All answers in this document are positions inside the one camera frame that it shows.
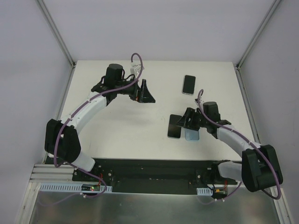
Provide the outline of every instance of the phone screen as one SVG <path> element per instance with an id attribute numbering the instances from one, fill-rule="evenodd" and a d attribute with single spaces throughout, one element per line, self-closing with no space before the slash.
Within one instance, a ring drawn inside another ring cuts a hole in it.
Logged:
<path id="1" fill-rule="evenodd" d="M 186 75 L 184 78 L 183 90 L 184 94 L 193 95 L 195 87 L 195 76 Z"/>
<path id="2" fill-rule="evenodd" d="M 171 114 L 169 118 L 169 126 L 167 136 L 169 138 L 179 139 L 181 137 L 181 127 L 177 126 L 177 122 L 182 118 L 180 115 Z"/>

